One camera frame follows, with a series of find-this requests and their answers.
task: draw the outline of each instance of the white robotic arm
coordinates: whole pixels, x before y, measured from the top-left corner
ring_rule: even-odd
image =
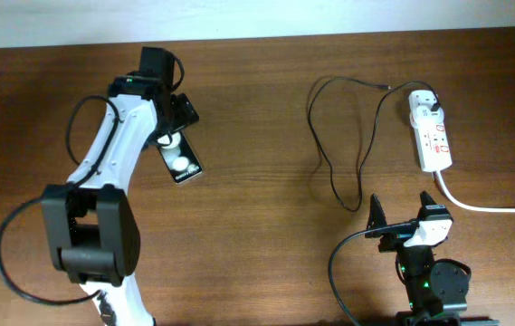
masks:
[[[175,63],[180,70],[177,83],[173,83]],[[145,47],[138,71],[117,77],[109,85],[108,97],[91,95],[78,103],[72,119],[88,100],[107,102],[104,119],[86,158],[78,162],[65,185],[48,185],[40,197],[22,203],[0,225],[0,276],[12,291],[28,301],[51,306],[92,300],[107,326],[155,324],[142,302],[134,274],[140,233],[127,193],[142,149],[151,143],[174,144],[174,135],[199,120],[186,95],[173,94],[184,74],[183,65],[174,54]],[[163,137],[168,141],[157,143]],[[184,154],[192,158],[192,163],[185,170],[169,167],[175,170],[171,170],[171,175],[177,183],[185,178],[182,176],[200,173],[198,160],[186,140],[182,138],[180,143],[178,149],[188,149]],[[70,147],[68,150],[75,161]],[[3,234],[19,214],[34,204],[42,204],[54,268],[66,272],[71,282],[79,283],[88,296],[44,299],[24,291],[10,278],[2,260]],[[96,214],[98,224],[82,222],[89,212]]]
[[[98,172],[80,188],[101,189],[105,185],[113,185],[127,194],[138,155],[157,126],[157,112],[153,101],[142,100],[138,95],[120,94],[109,100],[119,111],[120,124],[99,165]],[[96,139],[86,158],[68,178],[68,182],[77,182],[90,171],[92,164],[102,152],[114,124],[114,118],[114,111],[108,105]],[[81,288],[88,294],[100,290],[100,295],[92,301],[106,325],[151,326],[154,324],[152,316],[147,312],[140,298],[134,273],[124,277],[120,287],[106,282],[87,281],[81,284]]]

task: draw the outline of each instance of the wood grain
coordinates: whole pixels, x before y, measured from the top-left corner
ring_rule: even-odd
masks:
[[[149,43],[186,66],[182,91],[201,121],[187,130],[204,175],[182,187],[154,150],[144,152],[129,200],[142,236],[138,283],[164,324],[312,324],[344,320],[329,288],[327,260],[346,235],[365,227],[376,193],[389,222],[416,215],[418,194],[443,203],[417,164],[407,92],[380,117],[364,174],[364,205],[350,214],[329,188],[329,170],[307,127],[305,105],[320,77],[430,82],[446,110],[453,194],[470,204],[515,206],[515,28],[349,34],[261,40]],[[0,50],[0,221],[18,203],[73,171],[63,143],[72,105],[105,92],[138,66],[139,43]],[[357,198],[355,166],[365,150],[381,92],[349,83],[327,89],[314,109],[337,187]],[[85,152],[102,106],[87,106],[73,130]],[[515,215],[449,205],[455,225],[436,248],[473,269],[465,315],[515,325]],[[25,289],[50,298],[82,294],[53,270],[38,208],[5,238],[6,264]],[[394,256],[377,242],[343,248],[336,282],[361,318],[407,310]],[[0,281],[0,325],[100,325],[90,304],[47,308],[25,302]]]

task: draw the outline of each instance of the white cable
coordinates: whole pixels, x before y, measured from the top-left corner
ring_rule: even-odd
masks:
[[[476,207],[476,206],[470,206],[463,204],[456,200],[452,195],[450,195],[450,191],[448,191],[448,188],[446,187],[444,180],[442,178],[442,173],[440,171],[434,172],[436,175],[436,179],[438,180],[438,185],[442,188],[442,191],[444,192],[444,195],[450,199],[451,202],[453,202],[455,205],[462,207],[464,209],[469,209],[476,212],[487,212],[487,213],[515,213],[515,208],[489,208],[489,207]]]

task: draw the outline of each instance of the black power cord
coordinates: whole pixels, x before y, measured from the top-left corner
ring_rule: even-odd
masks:
[[[346,208],[346,210],[348,210],[349,212],[357,212],[359,210],[359,208],[362,206],[362,178],[361,178],[362,168],[364,167],[364,163],[366,162],[366,158],[369,155],[369,151],[372,149],[372,143],[374,141],[373,138],[372,138],[372,141],[370,141],[370,143],[369,143],[369,147],[367,148],[366,156],[364,157],[364,160],[362,161],[362,164],[359,166],[359,172],[358,172],[358,204],[356,205],[355,208],[350,208],[348,205],[346,205],[346,203],[344,203],[344,201],[341,199],[341,197],[338,194],[338,190],[336,189],[336,186],[333,183],[333,165],[331,164],[331,161],[329,161],[329,158],[328,158],[328,155],[326,154],[325,149],[323,149],[323,146],[321,146],[321,141],[319,141],[318,134],[315,131],[315,129],[313,128],[313,124],[311,123],[311,110],[313,109],[313,104],[315,103],[316,99],[319,97],[321,92],[328,85],[330,85],[333,82],[337,82],[337,81],[356,82],[358,84],[361,84],[361,85],[364,85],[364,86],[367,86],[367,87],[377,88],[377,89],[380,89],[380,90],[389,90],[390,86],[388,86],[388,85],[380,85],[380,84],[373,84],[373,83],[370,83],[370,82],[361,81],[361,80],[358,80],[358,79],[355,79],[355,78],[350,78],[350,77],[333,77],[333,78],[329,79],[328,81],[324,82],[323,85],[321,85],[321,87],[319,87],[318,91],[313,96],[313,99],[311,100],[311,103],[310,103],[310,107],[308,109],[308,124],[310,125],[311,135],[313,135],[313,138],[315,139],[315,143],[316,143],[316,145],[317,145],[317,147],[319,149],[319,152],[321,153],[323,158],[326,160],[326,162],[328,162],[328,165],[329,165],[329,183],[331,184],[331,190],[333,191],[333,194],[335,195],[335,197],[338,200],[338,202],[344,208]]]
[[[110,143],[112,142],[112,138],[114,137],[114,134],[119,126],[119,123],[122,122],[120,120],[119,110],[117,109],[116,105],[114,105],[114,103],[112,103],[109,99],[107,99],[104,96],[90,95],[90,96],[87,96],[87,97],[83,98],[82,100],[80,100],[78,102],[78,104],[76,104],[76,107],[74,107],[74,112],[72,113],[71,124],[72,124],[74,115],[78,112],[78,110],[80,109],[82,104],[84,104],[86,101],[89,101],[89,100],[100,100],[100,101],[107,102],[111,106],[111,108],[115,114],[115,118],[113,121],[114,124],[112,125],[112,130],[110,131],[109,136],[106,138],[106,142],[104,143],[104,146],[102,147],[102,151],[100,152],[100,154],[99,154],[98,158],[96,159],[96,161],[94,162],[94,164],[91,166],[91,169],[86,174],[86,176],[84,176],[79,181],[77,181],[73,184],[70,184],[62,192],[67,192],[71,189],[81,186],[86,181],[88,181],[92,176],[94,176],[94,174],[97,173],[98,166],[104,159],[106,151],[108,150],[108,147],[109,147]],[[14,211],[12,211],[12,213],[10,213],[4,219],[4,221],[2,221],[2,224],[0,225],[0,276],[2,277],[2,280],[4,281],[5,285],[7,285],[7,287],[10,290],[12,290],[17,295],[19,295],[22,298],[24,298],[28,301],[31,301],[31,302],[41,303],[41,304],[46,304],[46,305],[51,305],[51,306],[63,306],[63,305],[81,303],[81,302],[86,302],[86,301],[92,300],[93,298],[95,298],[96,296],[98,296],[100,294],[100,290],[96,291],[95,293],[93,293],[91,295],[81,297],[78,299],[71,299],[71,300],[49,300],[49,299],[41,298],[39,296],[30,294],[30,293],[22,290],[19,286],[17,286],[5,269],[4,260],[2,259],[2,239],[4,238],[5,229],[10,225],[10,223],[12,223],[18,217],[18,215],[23,213],[23,211],[25,211],[30,206],[33,206],[35,204],[42,202],[42,199],[43,199],[43,197],[39,196],[34,199],[30,199],[25,203],[22,203],[19,207],[17,207]]]
[[[377,88],[377,89],[380,89],[380,90],[389,90],[382,97],[382,100],[380,100],[380,102],[377,105],[376,117],[374,119],[374,129],[372,130],[372,138],[369,141],[369,146],[367,147],[366,155],[364,156],[364,159],[362,159],[362,162],[359,165],[359,170],[358,170],[358,175],[357,175],[357,177],[358,177],[358,203],[356,204],[356,207],[354,207],[354,208],[351,208],[348,205],[346,205],[346,203],[344,203],[344,201],[339,196],[338,190],[336,190],[336,187],[335,187],[334,182],[333,182],[333,165],[329,161],[328,155],[326,154],[325,150],[321,146],[321,142],[319,141],[318,134],[316,133],[316,131],[313,128],[313,125],[311,123],[311,110],[313,109],[313,104],[315,103],[315,100],[319,97],[319,95],[326,88],[326,86],[328,86],[331,83],[336,82],[336,81],[356,82],[356,83],[359,83],[361,85]],[[390,86],[385,85],[385,84],[374,84],[374,83],[371,83],[371,82],[361,81],[361,80],[358,80],[358,79],[355,79],[355,78],[350,78],[350,77],[333,77],[333,78],[329,79],[328,81],[324,82],[323,85],[321,85],[319,90],[313,96],[313,99],[311,100],[311,103],[310,103],[310,106],[309,106],[309,109],[308,109],[308,124],[310,125],[311,134],[313,135],[313,138],[315,139],[315,143],[318,146],[319,152],[321,153],[323,158],[326,160],[326,162],[328,162],[328,165],[329,165],[329,183],[331,184],[331,190],[333,191],[333,194],[335,195],[335,197],[338,200],[338,202],[344,208],[346,208],[346,210],[348,210],[349,212],[355,213],[362,206],[362,199],[363,199],[362,171],[363,171],[364,165],[366,164],[367,157],[369,156],[369,153],[372,150],[372,146],[374,145],[374,138],[376,137],[376,132],[377,132],[377,118],[379,116],[380,109],[382,108],[382,103],[392,93],[394,93],[394,92],[396,92],[396,91],[398,91],[398,90],[400,90],[400,89],[402,89],[402,88],[404,88],[406,86],[409,86],[409,85],[412,85],[412,84],[416,84],[416,83],[424,85],[426,88],[428,88],[428,90],[430,90],[434,94],[434,97],[436,98],[436,103],[438,104],[437,107],[440,107],[440,101],[438,100],[438,96],[436,95],[436,92],[434,91],[432,86],[430,86],[428,83],[426,83],[424,81],[409,81],[409,82],[405,82],[405,83],[395,87],[394,89],[392,89]]]
[[[339,296],[338,288],[336,287],[336,284],[333,281],[333,261],[336,258],[336,255],[338,254],[339,249],[343,245],[345,245],[349,241],[359,237],[360,235],[365,235],[365,234],[372,233],[372,232],[385,232],[385,231],[390,231],[390,230],[398,228],[398,227],[407,227],[410,225],[411,225],[410,223],[406,222],[406,223],[399,223],[399,224],[395,224],[395,225],[388,225],[388,226],[383,226],[383,227],[379,227],[379,228],[373,228],[373,229],[356,232],[355,234],[349,235],[345,239],[341,240],[341,242],[338,245],[336,245],[336,248],[331,253],[331,256],[329,257],[329,262],[328,262],[329,285],[331,285],[331,291],[333,291],[333,294],[336,296],[336,300],[338,300],[339,306],[341,307],[341,309],[343,309],[343,311],[346,313],[348,318],[351,320],[351,322],[355,326],[362,326],[362,323],[359,322],[356,319],[356,317],[354,317],[354,315],[352,315],[351,311],[348,309],[346,304],[343,302],[343,300],[341,300],[341,297]]]
[[[400,271],[400,260],[398,259],[398,255],[396,255],[396,274],[398,275],[398,280],[402,282],[403,285],[405,285],[405,278],[404,278],[404,272]]]
[[[183,66],[183,63],[176,56],[175,56],[175,61],[176,61],[176,64],[178,65],[178,70],[181,72],[181,76],[179,77],[178,81],[173,85],[173,87],[171,88],[171,91],[176,91],[178,86],[181,85],[181,82],[183,82],[183,79],[185,79],[185,67]]]

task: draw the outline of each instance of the robotic arm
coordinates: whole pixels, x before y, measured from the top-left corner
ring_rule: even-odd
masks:
[[[366,238],[380,238],[380,253],[396,252],[396,272],[404,284],[410,312],[399,312],[396,326],[495,326],[489,319],[461,319],[467,308],[466,294],[471,269],[452,259],[434,259],[433,248],[441,245],[453,224],[448,209],[423,191],[417,218],[388,225],[376,195],[370,198]]]
[[[173,85],[175,62],[181,80]],[[186,95],[172,94],[183,74],[172,53],[143,48],[139,70],[110,85],[100,130],[68,185],[49,185],[42,196],[54,267],[88,294],[99,292],[92,300],[108,326],[155,324],[134,274],[140,235],[127,193],[142,149],[171,145],[181,129],[198,121]],[[97,225],[81,223],[88,212],[96,212]]]

